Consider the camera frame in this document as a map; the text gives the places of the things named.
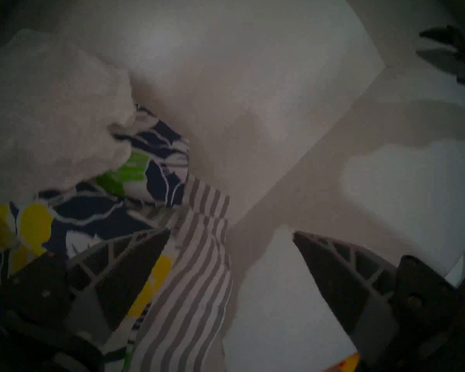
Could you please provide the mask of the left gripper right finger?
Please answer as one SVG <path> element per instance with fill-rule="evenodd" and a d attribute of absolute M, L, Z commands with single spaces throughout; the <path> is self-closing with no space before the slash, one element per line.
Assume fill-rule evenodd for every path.
<path fill-rule="evenodd" d="M 419 258 L 393 266 L 362 246 L 301 231 L 293 243 L 359 353 L 356 369 L 420 369 L 447 342 L 459 292 Z"/>

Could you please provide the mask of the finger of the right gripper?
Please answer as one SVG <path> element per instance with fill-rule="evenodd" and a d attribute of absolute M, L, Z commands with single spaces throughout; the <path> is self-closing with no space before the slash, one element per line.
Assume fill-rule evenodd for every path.
<path fill-rule="evenodd" d="M 457 52 L 445 49 L 416 51 L 416 55 L 438 70 L 452 75 L 458 84 L 465 86 L 465 58 Z"/>
<path fill-rule="evenodd" d="M 465 52 L 464 32 L 455 26 L 432 27 L 419 33 L 420 38 L 429 39 L 445 46 L 450 46 L 458 52 Z"/>

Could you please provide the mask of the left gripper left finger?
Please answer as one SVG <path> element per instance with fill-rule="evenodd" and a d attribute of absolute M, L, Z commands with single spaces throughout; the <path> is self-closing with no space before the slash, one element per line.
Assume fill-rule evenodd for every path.
<path fill-rule="evenodd" d="M 100 242 L 72 259 L 46 252 L 0 286 L 0 326 L 12 331 L 110 335 L 123 322 L 171 231 Z"/>

